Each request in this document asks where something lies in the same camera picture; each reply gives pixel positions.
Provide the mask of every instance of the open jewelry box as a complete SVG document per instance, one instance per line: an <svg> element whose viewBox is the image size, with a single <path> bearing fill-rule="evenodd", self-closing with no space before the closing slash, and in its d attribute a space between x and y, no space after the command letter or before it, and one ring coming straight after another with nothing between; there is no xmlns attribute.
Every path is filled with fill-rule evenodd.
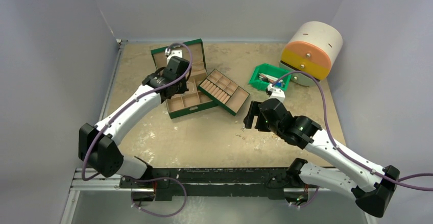
<svg viewBox="0 0 433 224"><path fill-rule="evenodd" d="M195 113L217 106L217 104L208 96L197 89L198 84L200 84L207 77L203 41L201 39L196 39L185 42L184 44L189 47L193 54L191 76L186 82L189 91L185 92L184 94L176 94L172 96L171 99L166 100L167 110L169 112L170 118L177 118L186 114ZM165 49L166 47L151 50L151 54L157 69L167 66ZM172 48L172 50L182 50L183 58L189 60L189 53L184 47L176 47Z"/></svg>
<svg viewBox="0 0 433 224"><path fill-rule="evenodd" d="M216 69L199 84L198 90L202 91L233 116L237 114L242 104L244 104L250 95Z"/></svg>

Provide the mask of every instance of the green plastic basket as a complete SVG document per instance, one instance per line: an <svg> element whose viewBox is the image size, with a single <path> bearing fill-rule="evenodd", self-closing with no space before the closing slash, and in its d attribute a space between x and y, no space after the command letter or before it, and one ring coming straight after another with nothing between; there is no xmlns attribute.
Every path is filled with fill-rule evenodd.
<svg viewBox="0 0 433 224"><path fill-rule="evenodd" d="M257 66L256 69L254 70L253 76L251 77L249 84L251 86L253 86L254 88L256 88L257 90L266 90L269 83L267 83L265 81L261 81L258 77L259 73L264 73L264 74L279 78L279 77L283 76L284 74L288 73L288 70L273 66L273 65L268 64L268 63L264 63L264 64ZM292 75L284 77L284 79L283 79L284 85L283 85L283 87L281 87L282 90L284 90L284 91L287 90L288 83L290 81L291 76Z"/></svg>

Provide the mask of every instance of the table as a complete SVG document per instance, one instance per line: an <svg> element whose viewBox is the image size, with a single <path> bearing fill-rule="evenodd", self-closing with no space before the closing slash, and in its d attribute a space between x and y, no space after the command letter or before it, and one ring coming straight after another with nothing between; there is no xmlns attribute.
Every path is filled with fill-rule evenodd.
<svg viewBox="0 0 433 224"><path fill-rule="evenodd" d="M111 89L111 99L107 103L109 113L128 99L142 80L155 71L150 50L167 44L126 44ZM284 45L205 43L208 72L218 69L251 94L237 116L215 107L170 119L166 106L161 105L131 129L119 146L121 152L138 156L154 167L279 167L289 166L295 158L330 166L316 155L273 137L273 133L242 130L250 101L268 98L264 91L248 85L253 70L262 63L278 66ZM326 97L331 132L336 140L345 145L327 81L323 80L321 86ZM293 115L308 116L324 127L322 101L317 87L290 83L285 95L284 105Z"/></svg>

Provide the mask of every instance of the gray floor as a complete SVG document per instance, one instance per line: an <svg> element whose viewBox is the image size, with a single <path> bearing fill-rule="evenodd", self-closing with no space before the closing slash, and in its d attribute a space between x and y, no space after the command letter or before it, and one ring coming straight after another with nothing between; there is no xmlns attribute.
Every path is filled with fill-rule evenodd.
<svg viewBox="0 0 433 224"><path fill-rule="evenodd" d="M151 203L148 209L168 214L177 210L182 200L174 197L171 202ZM82 192L73 223L367 223L354 202L330 191L319 192L314 202L301 210L265 197L189 197L185 209L169 218L150 216L130 206L129 192Z"/></svg>

